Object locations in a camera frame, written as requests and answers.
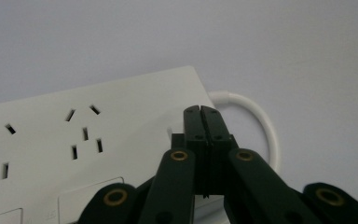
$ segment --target gray background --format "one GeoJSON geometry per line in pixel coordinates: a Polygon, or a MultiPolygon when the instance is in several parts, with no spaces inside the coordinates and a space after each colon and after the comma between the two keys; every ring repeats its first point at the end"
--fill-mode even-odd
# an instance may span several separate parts
{"type": "MultiPolygon", "coordinates": [[[[266,110],[289,186],[358,199],[358,1],[0,1],[0,103],[183,65],[266,110]]],[[[258,122],[220,109],[267,157],[258,122]]]]}

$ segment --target curved white cord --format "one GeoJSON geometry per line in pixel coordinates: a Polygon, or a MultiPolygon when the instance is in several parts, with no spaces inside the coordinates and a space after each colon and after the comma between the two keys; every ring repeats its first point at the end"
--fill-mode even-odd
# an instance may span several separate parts
{"type": "Polygon", "coordinates": [[[240,105],[257,117],[263,126],[264,132],[266,133],[269,149],[269,165],[276,173],[279,173],[281,169],[281,152],[278,137],[266,112],[264,112],[264,110],[251,99],[237,93],[229,91],[210,91],[208,94],[214,105],[223,105],[228,103],[240,105]]]}

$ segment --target black mechanical linkage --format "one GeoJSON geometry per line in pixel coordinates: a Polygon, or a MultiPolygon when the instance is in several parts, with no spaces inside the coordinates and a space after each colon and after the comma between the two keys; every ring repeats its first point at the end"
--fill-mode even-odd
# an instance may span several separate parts
{"type": "Polygon", "coordinates": [[[195,194],[224,195],[234,224],[358,224],[358,202],[345,191],[291,189],[256,152],[238,147],[217,110],[197,105],[184,111],[184,133],[172,134],[156,176],[137,189],[102,188],[78,224],[193,223],[195,194]]]}

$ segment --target socket slot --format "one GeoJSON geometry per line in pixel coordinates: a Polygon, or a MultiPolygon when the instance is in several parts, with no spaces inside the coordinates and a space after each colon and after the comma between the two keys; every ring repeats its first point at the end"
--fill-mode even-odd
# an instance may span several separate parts
{"type": "Polygon", "coordinates": [[[95,107],[95,105],[91,105],[89,108],[94,111],[96,115],[99,115],[101,113],[101,111],[97,107],[95,107]]]}
{"type": "Polygon", "coordinates": [[[77,146],[72,146],[72,160],[77,160],[77,146]]]}
{"type": "Polygon", "coordinates": [[[97,148],[98,148],[98,153],[103,152],[103,142],[101,141],[101,138],[97,139],[97,148]]]}
{"type": "Polygon", "coordinates": [[[8,177],[8,162],[4,163],[4,166],[2,167],[2,179],[7,179],[8,177]]]}
{"type": "Polygon", "coordinates": [[[75,110],[71,109],[71,111],[69,111],[68,115],[66,116],[65,120],[69,122],[74,114],[75,114],[75,110]]]}
{"type": "Polygon", "coordinates": [[[87,131],[87,127],[83,128],[83,139],[84,141],[89,140],[89,132],[87,131]]]}
{"type": "Polygon", "coordinates": [[[11,127],[10,124],[7,124],[7,125],[6,125],[6,128],[10,131],[11,134],[14,134],[14,133],[16,132],[16,130],[14,130],[14,128],[11,127]]]}

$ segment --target power strip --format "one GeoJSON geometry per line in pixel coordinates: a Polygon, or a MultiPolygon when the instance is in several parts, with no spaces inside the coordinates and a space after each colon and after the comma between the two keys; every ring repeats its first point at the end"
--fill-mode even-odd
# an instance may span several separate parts
{"type": "Polygon", "coordinates": [[[189,66],[0,104],[0,224],[75,223],[98,189],[139,186],[191,105],[213,106],[189,66]]]}

